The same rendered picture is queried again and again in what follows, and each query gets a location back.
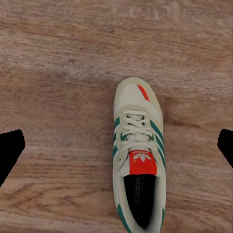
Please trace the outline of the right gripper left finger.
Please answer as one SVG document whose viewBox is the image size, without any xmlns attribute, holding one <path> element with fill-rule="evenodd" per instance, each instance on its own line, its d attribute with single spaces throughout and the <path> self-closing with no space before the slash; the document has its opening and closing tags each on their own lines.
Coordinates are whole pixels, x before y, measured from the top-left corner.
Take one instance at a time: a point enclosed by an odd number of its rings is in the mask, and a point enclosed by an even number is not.
<svg viewBox="0 0 233 233">
<path fill-rule="evenodd" d="M 0 134 L 0 187 L 25 148 L 21 129 Z"/>
</svg>

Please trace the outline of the gym shoe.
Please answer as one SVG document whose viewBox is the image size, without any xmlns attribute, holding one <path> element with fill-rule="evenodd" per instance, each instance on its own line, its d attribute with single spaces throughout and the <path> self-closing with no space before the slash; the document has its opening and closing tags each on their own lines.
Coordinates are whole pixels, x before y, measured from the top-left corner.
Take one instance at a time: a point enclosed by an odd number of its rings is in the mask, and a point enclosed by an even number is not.
<svg viewBox="0 0 233 233">
<path fill-rule="evenodd" d="M 114 98 L 113 192 L 128 233 L 160 233 L 166 206 L 163 115 L 142 78 L 130 76 Z"/>
</svg>

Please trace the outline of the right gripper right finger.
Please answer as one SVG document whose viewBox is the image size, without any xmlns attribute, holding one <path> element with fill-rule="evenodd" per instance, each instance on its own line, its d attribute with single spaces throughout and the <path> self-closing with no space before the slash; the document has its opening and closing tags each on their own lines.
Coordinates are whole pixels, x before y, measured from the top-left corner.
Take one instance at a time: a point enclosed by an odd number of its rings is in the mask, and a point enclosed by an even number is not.
<svg viewBox="0 0 233 233">
<path fill-rule="evenodd" d="M 217 145 L 230 165 L 233 167 L 233 131 L 222 129 Z"/>
</svg>

